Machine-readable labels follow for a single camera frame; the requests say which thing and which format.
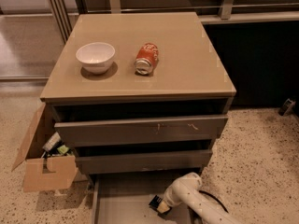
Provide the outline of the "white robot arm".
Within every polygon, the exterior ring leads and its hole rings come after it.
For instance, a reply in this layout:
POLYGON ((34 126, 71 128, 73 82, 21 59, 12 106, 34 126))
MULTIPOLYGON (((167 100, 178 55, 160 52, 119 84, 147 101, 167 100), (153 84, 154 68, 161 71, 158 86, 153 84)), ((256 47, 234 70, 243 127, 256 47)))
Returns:
POLYGON ((203 196, 200 193, 201 187, 202 179, 194 172, 175 179, 165 190, 163 198, 158 200, 156 210, 164 214, 171 208, 185 203, 206 224, 242 224, 203 196))

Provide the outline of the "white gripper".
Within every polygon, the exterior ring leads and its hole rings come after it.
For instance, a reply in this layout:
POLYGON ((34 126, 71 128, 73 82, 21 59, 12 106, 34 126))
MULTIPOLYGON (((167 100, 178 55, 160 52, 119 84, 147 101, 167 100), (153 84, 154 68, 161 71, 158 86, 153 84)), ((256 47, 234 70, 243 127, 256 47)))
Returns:
POLYGON ((163 201, 158 204, 157 211, 160 214, 167 214, 171 211, 171 207, 176 207, 181 204, 181 199, 178 195, 178 186, 172 184, 164 193, 163 201))

